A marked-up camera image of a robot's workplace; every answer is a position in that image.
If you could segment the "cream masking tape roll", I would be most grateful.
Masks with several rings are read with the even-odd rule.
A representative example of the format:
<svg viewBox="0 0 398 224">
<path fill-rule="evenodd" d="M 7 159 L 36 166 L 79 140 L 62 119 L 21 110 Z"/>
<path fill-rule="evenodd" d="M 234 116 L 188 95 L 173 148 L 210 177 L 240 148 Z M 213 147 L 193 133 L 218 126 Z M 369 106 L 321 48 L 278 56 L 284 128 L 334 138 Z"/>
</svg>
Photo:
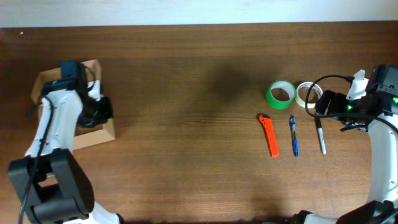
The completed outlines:
<svg viewBox="0 0 398 224">
<path fill-rule="evenodd" d="M 296 89 L 296 103 L 301 106 L 302 108 L 305 107 L 305 96 L 300 96 L 300 93 L 303 92 L 305 89 L 309 90 L 309 88 L 311 87 L 313 83 L 312 82 L 303 82 L 301 83 L 297 89 Z M 315 84 L 314 87 L 312 88 L 312 90 L 315 92 L 316 96 L 318 97 L 318 99 L 314 102 L 314 103 L 307 103 L 307 108 L 314 108 L 316 105 L 316 102 L 320 99 L 320 97 L 323 94 L 323 90 L 320 88 L 319 85 Z"/>
</svg>

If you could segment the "brown cardboard box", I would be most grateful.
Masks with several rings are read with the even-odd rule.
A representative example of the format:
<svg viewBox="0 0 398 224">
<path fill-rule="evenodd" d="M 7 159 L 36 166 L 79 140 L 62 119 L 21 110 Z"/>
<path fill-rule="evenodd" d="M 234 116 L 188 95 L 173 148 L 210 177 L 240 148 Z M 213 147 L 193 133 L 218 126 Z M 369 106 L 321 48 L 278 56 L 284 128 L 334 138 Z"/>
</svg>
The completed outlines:
<svg viewBox="0 0 398 224">
<path fill-rule="evenodd" d="M 95 74 L 95 78 L 88 77 L 88 87 L 94 85 L 88 95 L 99 101 L 104 97 L 102 91 L 102 68 L 97 59 L 83 62 L 86 66 L 86 73 L 90 76 L 91 72 Z M 59 80 L 61 78 L 60 68 L 54 68 L 40 72 L 35 79 L 30 98 L 33 103 L 37 103 L 41 90 L 46 82 Z M 110 118 L 104 124 L 95 126 L 94 128 L 77 128 L 75 131 L 73 149 L 81 149 L 96 144 L 112 141 L 116 139 L 114 132 L 113 118 Z"/>
</svg>

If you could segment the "green tape roll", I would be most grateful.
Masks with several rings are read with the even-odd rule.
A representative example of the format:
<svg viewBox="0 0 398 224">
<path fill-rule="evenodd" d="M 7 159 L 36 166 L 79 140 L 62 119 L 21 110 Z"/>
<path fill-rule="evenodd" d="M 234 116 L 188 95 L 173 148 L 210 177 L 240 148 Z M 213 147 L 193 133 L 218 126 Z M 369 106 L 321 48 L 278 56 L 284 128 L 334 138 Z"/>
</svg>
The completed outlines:
<svg viewBox="0 0 398 224">
<path fill-rule="evenodd" d="M 271 83 L 267 93 L 266 101 L 274 109 L 286 109 L 295 99 L 296 88 L 287 80 L 276 80 Z"/>
</svg>

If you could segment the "orange utility knife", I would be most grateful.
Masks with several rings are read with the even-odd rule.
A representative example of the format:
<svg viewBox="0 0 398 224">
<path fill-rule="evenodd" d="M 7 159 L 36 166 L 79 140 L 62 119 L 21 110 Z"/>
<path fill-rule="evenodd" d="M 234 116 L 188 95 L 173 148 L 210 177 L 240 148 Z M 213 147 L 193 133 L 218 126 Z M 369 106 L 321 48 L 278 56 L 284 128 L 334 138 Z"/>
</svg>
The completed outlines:
<svg viewBox="0 0 398 224">
<path fill-rule="evenodd" d="M 266 137 L 266 140 L 268 143 L 268 148 L 269 148 L 271 157 L 273 157 L 273 158 L 279 157 L 279 148 L 277 145 L 274 127 L 273 127 L 271 118 L 268 115 L 260 114 L 259 122 L 261 123 L 261 125 L 265 131 L 265 137 Z"/>
</svg>

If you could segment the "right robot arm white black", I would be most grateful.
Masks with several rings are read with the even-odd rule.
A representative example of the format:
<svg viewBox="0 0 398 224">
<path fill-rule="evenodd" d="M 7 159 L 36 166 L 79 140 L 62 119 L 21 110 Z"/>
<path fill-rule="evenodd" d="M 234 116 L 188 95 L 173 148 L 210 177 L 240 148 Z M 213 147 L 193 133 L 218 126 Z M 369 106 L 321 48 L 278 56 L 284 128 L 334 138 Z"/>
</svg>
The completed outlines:
<svg viewBox="0 0 398 224">
<path fill-rule="evenodd" d="M 397 223 L 397 66 L 381 64 L 370 78 L 362 71 L 345 77 L 347 94 L 325 90 L 314 118 L 333 118 L 344 131 L 366 132 L 371 141 L 371 187 L 367 202 L 339 218 L 302 210 L 289 223 Z"/>
</svg>

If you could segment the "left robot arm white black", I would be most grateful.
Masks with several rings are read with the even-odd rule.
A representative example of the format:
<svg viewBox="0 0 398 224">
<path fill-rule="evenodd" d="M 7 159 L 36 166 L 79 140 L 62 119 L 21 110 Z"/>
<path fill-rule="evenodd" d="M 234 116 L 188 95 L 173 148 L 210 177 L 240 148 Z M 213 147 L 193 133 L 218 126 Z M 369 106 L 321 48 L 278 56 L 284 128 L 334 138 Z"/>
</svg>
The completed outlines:
<svg viewBox="0 0 398 224">
<path fill-rule="evenodd" d="M 91 68 L 78 61 L 60 64 L 60 78 L 46 82 L 35 138 L 22 159 L 11 161 L 8 177 L 21 201 L 18 222 L 124 223 L 95 200 L 89 178 L 73 156 L 75 130 L 94 128 L 113 117 L 110 99 L 101 96 Z"/>
</svg>

